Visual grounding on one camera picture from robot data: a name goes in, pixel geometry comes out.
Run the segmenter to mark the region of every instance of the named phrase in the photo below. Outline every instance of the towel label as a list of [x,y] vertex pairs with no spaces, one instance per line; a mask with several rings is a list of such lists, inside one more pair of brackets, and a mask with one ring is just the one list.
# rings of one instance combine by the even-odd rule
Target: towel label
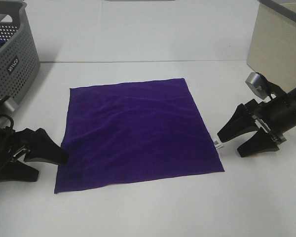
[[12,61],[10,62],[9,66],[6,68],[7,72],[9,73],[9,75],[11,75],[11,73],[14,71],[14,69],[18,66],[20,60],[18,58],[18,56],[15,56]]
[[213,142],[214,142],[214,145],[215,145],[215,148],[218,150],[219,148],[222,148],[223,147],[223,144],[220,142],[220,140],[218,140],[217,138],[214,138],[213,139]]

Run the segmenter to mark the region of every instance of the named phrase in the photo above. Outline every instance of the gray plastic basket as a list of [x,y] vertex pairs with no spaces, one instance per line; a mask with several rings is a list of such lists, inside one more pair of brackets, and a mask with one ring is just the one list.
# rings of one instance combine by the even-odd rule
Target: gray plastic basket
[[19,104],[38,74],[40,63],[25,12],[26,3],[0,0],[0,14],[12,22],[0,22],[0,99],[11,96]]

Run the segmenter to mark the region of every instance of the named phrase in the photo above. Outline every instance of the purple cloth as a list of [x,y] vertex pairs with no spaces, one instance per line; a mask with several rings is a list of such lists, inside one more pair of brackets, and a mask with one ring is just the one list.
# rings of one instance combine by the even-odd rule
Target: purple cloth
[[55,193],[224,171],[184,79],[71,89],[61,146]]

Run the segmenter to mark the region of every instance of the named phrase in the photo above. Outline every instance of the white tabletop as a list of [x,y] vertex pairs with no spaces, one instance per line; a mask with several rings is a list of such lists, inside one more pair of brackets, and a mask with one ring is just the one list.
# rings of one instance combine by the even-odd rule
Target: white tabletop
[[257,0],[26,0],[41,61],[246,60]]
[[[14,114],[15,129],[43,127],[60,144],[69,88],[184,77],[212,137],[254,98],[246,61],[42,64]],[[296,237],[296,127],[280,151],[241,158],[219,150],[224,173],[53,193],[57,166],[30,163],[36,183],[0,183],[0,237]]]

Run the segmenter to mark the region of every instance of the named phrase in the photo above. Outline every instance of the purple towel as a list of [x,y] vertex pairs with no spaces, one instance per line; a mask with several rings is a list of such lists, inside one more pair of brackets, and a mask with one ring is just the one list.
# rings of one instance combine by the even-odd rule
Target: purple towel
[[61,146],[55,193],[224,171],[184,79],[71,89]]

